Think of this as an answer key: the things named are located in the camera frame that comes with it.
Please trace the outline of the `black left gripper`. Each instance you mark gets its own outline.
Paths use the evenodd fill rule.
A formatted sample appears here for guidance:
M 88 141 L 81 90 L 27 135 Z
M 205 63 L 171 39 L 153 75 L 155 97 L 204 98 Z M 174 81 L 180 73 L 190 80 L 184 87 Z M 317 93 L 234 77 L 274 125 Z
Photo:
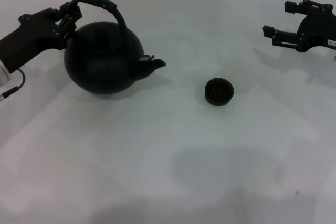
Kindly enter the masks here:
M 20 26 L 1 39 L 1 62 L 13 73 L 48 49 L 62 50 L 81 18 L 77 4 L 66 2 L 59 9 L 48 8 L 19 18 Z

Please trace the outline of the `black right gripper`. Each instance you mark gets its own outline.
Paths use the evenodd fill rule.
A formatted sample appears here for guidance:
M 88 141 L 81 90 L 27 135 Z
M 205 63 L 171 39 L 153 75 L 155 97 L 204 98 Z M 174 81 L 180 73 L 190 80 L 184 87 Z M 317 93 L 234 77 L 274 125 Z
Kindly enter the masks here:
M 286 1 L 285 12 L 304 14 L 298 34 L 263 26 L 263 34 L 272 40 L 273 46 L 297 49 L 306 52 L 317 46 L 335 50 L 335 14 L 333 5 L 320 4 L 311 0 L 300 3 Z

